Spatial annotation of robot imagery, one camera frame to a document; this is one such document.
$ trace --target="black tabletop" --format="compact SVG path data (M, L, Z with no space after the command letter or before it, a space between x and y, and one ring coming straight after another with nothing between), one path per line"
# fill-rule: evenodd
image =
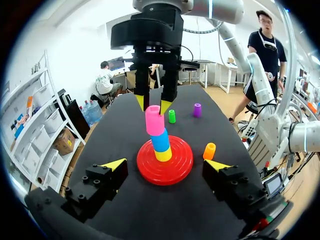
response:
M161 89L150 91L150 104L160 103ZM202 105L202 117L192 116L194 104ZM146 181L137 167L137 153L150 139L145 113L136 97L118 97L94 129L70 178L73 185L81 180L92 164L105 164L121 158L128 163L128 177L113 201L106 201L86 224L121 239L223 239L234 240L245 222L232 213L225 202L217 201L202 177L202 154L207 143L216 144L214 159L248 170L249 178L261 187L257 169L233 126L216 103L198 85L179 86L175 110L176 123L165 127L169 135L185 140L193 152L189 175L170 186Z

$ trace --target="water bottle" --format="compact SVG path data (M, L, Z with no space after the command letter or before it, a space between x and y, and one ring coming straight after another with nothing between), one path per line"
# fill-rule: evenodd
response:
M98 102L90 100L89 104L89 114L93 123L97 123L102 118L102 110L98 104Z
M318 108L317 108L316 114L317 114L318 116L320 116L320 102L318 103Z
M86 107L83 108L82 106L80 106L79 108L81 110L81 113L82 113L86 123L90 126L90 119L89 119L89 116L88 116L87 108Z
M93 122L92 115L91 115L91 110L90 110L91 104L89 104L87 100L85 100L84 102L85 102L85 105L84 105L84 108L83 108L83 112L85 114L83 114L83 116L84 116L86 122L88 123L88 125L90 127L92 127L94 122Z

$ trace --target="small screen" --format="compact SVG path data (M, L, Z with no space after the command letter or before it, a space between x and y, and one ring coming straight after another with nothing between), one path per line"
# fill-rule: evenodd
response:
M123 57L117 57L115 59L109 60L109 69L111 71L116 70L116 69L121 69L125 67L125 63L123 62Z
M272 181L266 184L266 187L268 188L270 195L274 193L274 191L277 189L277 187L280 186L280 184L281 184L280 175L278 175L278 177L276 177L275 179L273 179Z

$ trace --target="red frisbee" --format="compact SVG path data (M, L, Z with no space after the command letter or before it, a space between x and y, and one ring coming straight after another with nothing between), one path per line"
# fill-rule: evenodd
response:
M183 180L194 163L192 150L188 143L177 136L169 136L172 158L158 161L151 140L139 150L136 157L141 175L150 183L166 186Z

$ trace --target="purple cup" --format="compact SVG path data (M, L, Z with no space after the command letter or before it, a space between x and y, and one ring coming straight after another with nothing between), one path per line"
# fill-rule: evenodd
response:
M196 118L200 118L201 115L202 115L201 104L200 103L194 104L193 116Z

